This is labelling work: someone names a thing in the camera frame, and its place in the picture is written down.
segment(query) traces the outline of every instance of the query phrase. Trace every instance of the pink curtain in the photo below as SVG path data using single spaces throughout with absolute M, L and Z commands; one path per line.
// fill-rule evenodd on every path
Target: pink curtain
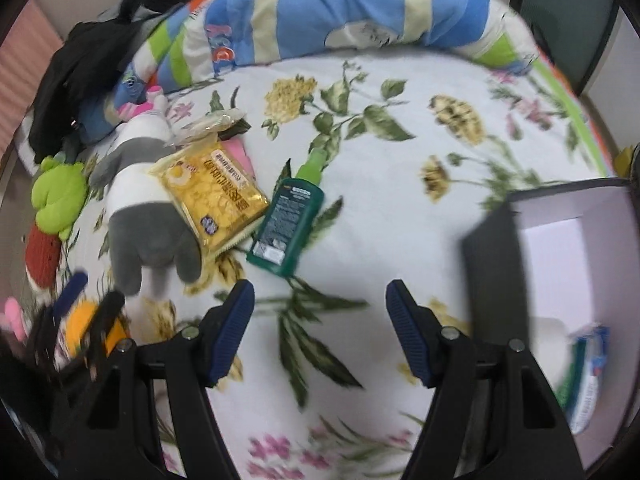
M 0 155 L 31 106 L 51 56 L 61 46 L 40 7 L 29 0 L 0 45 Z

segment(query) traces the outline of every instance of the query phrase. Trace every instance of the panda plush toy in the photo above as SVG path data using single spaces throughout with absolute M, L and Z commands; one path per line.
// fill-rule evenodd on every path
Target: panda plush toy
M 143 266 L 175 264 L 185 283 L 195 282 L 202 270 L 193 231 L 159 180 L 147 173 L 153 163 L 175 151 L 167 145 L 172 137 L 167 107 L 160 90 L 148 92 L 147 102 L 135 110 L 120 110 L 128 122 L 117 128 L 112 151 L 89 179 L 93 188 L 109 186 L 105 221 L 111 267 L 115 286 L 125 296 L 139 293 Z

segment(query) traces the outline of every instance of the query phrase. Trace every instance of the open box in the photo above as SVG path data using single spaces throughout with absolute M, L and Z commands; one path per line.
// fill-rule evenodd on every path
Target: open box
M 528 344 L 533 316 L 561 319 L 571 332 L 610 327 L 603 387 L 575 437 L 587 470 L 638 410 L 638 218 L 628 180 L 588 180 L 514 192 L 462 241 L 475 338 Z

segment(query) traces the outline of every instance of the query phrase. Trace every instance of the floral bed sheet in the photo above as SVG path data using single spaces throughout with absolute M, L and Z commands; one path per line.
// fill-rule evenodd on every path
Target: floral bed sheet
M 469 332 L 458 242 L 511 190 L 607 176 L 597 133 L 544 61 L 527 76 L 438 52 L 338 52 L 239 68 L 172 96 L 176 128 L 211 109 L 247 111 L 244 143 L 271 195 L 311 146 L 330 154 L 326 194 L 291 279 L 223 253 L 185 286 L 145 269 L 124 317 L 141 343 L 171 337 L 239 278 L 256 307 L 231 371 L 208 396 L 243 479 L 398 478 L 432 392 L 412 377 L 384 305 L 402 278 L 443 324 Z M 113 143 L 86 154 L 89 174 Z M 85 296 L 112 286 L 104 190 L 63 248 L 60 282 L 87 270 Z M 168 469 L 184 474 L 158 388 Z

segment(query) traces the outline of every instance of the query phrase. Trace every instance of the bottle label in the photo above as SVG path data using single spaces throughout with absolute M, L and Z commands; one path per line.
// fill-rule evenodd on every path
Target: bottle label
M 256 256 L 276 265 L 282 263 L 309 200 L 311 193 L 306 189 L 282 186 L 262 235 L 254 245 Z

